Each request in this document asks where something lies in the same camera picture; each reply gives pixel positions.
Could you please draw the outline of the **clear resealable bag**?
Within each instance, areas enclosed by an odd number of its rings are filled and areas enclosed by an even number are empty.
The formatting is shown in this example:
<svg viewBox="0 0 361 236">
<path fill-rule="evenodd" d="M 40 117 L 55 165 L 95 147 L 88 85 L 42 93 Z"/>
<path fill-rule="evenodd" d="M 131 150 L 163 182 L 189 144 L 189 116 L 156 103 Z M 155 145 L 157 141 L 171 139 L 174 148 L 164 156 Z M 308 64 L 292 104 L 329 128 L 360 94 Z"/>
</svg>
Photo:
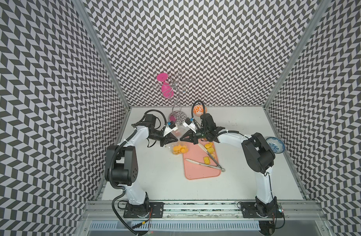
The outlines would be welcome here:
<svg viewBox="0 0 361 236">
<path fill-rule="evenodd" d="M 189 151 L 188 142 L 181 141 L 181 135 L 177 136 L 178 141 L 169 145 L 169 150 L 173 155 L 183 155 Z"/>
</svg>

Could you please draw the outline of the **metal tongs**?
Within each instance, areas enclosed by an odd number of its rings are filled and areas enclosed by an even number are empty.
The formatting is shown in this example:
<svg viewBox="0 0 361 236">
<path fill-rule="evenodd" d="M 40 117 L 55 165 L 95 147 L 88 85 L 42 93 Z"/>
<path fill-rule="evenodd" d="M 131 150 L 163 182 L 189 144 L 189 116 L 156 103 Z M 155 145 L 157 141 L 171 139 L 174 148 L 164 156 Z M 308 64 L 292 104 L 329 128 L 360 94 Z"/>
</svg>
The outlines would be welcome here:
<svg viewBox="0 0 361 236">
<path fill-rule="evenodd" d="M 189 145 L 188 152 L 183 154 L 185 161 L 191 160 L 191 164 L 197 164 L 204 167 L 210 166 L 213 169 L 225 172 L 225 169 L 219 164 L 216 148 L 214 143 L 211 142 L 199 142 L 197 145 Z"/>
</svg>

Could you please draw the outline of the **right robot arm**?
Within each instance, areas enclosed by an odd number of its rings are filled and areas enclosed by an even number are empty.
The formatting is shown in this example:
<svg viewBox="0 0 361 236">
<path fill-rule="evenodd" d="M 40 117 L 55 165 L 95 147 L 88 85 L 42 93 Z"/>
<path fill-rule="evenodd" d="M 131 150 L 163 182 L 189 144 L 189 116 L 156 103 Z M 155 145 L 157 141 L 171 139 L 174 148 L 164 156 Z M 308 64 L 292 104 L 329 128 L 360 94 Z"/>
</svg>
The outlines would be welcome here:
<svg viewBox="0 0 361 236">
<path fill-rule="evenodd" d="M 206 112 L 207 109 L 203 101 L 195 101 L 191 108 L 194 109 L 199 104 L 203 107 L 203 114 L 200 116 L 201 123 L 199 124 L 195 120 L 194 114 L 191 114 L 191 118 L 185 119 L 183 123 L 183 126 L 188 127 L 189 130 L 180 140 L 197 145 L 203 139 L 211 143 L 225 143 L 242 148 L 248 166 L 255 172 L 257 185 L 255 197 L 256 213 L 262 218 L 272 214 L 275 215 L 278 210 L 278 204 L 271 185 L 275 153 L 263 135 L 257 132 L 247 136 L 238 131 L 217 126 L 212 115 Z"/>
</svg>

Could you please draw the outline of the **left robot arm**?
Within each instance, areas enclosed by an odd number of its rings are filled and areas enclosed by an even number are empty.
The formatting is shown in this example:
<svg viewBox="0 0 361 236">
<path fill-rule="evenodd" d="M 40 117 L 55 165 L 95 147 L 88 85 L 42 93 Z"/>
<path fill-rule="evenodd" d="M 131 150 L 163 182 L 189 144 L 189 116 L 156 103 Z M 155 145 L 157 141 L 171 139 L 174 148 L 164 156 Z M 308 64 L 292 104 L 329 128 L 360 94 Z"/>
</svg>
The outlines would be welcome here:
<svg viewBox="0 0 361 236">
<path fill-rule="evenodd" d="M 150 109 L 132 127 L 133 132 L 128 137 L 106 149 L 105 180 L 127 196 L 126 218 L 146 218 L 151 206 L 148 193 L 135 183 L 139 171 L 135 146 L 147 139 L 158 141 L 161 147 L 175 143 L 178 139 L 171 132 L 177 125 L 168 123 L 163 112 Z"/>
</svg>

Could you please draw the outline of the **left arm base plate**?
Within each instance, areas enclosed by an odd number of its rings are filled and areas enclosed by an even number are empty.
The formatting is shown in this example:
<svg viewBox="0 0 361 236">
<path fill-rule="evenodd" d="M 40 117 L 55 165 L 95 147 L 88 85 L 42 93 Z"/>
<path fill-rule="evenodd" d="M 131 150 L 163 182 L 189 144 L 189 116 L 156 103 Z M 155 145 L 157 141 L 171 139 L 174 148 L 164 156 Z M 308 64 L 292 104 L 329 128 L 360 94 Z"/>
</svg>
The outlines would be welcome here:
<svg viewBox="0 0 361 236">
<path fill-rule="evenodd" d="M 132 205 L 127 203 L 124 210 L 124 218 L 162 218 L 164 212 L 164 202 L 149 202 L 142 205 Z"/>
</svg>

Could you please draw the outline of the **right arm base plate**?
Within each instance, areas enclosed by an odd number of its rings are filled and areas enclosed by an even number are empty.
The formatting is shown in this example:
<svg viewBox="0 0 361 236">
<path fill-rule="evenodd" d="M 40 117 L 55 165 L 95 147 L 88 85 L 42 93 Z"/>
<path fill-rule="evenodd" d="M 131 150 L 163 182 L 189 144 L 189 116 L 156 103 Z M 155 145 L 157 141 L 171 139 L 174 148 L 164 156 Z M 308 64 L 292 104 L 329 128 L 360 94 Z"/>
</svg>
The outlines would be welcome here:
<svg viewBox="0 0 361 236">
<path fill-rule="evenodd" d="M 283 218 L 284 213 L 274 202 L 262 204 L 256 202 L 239 202 L 238 207 L 241 210 L 243 218 L 265 218 L 276 219 Z"/>
</svg>

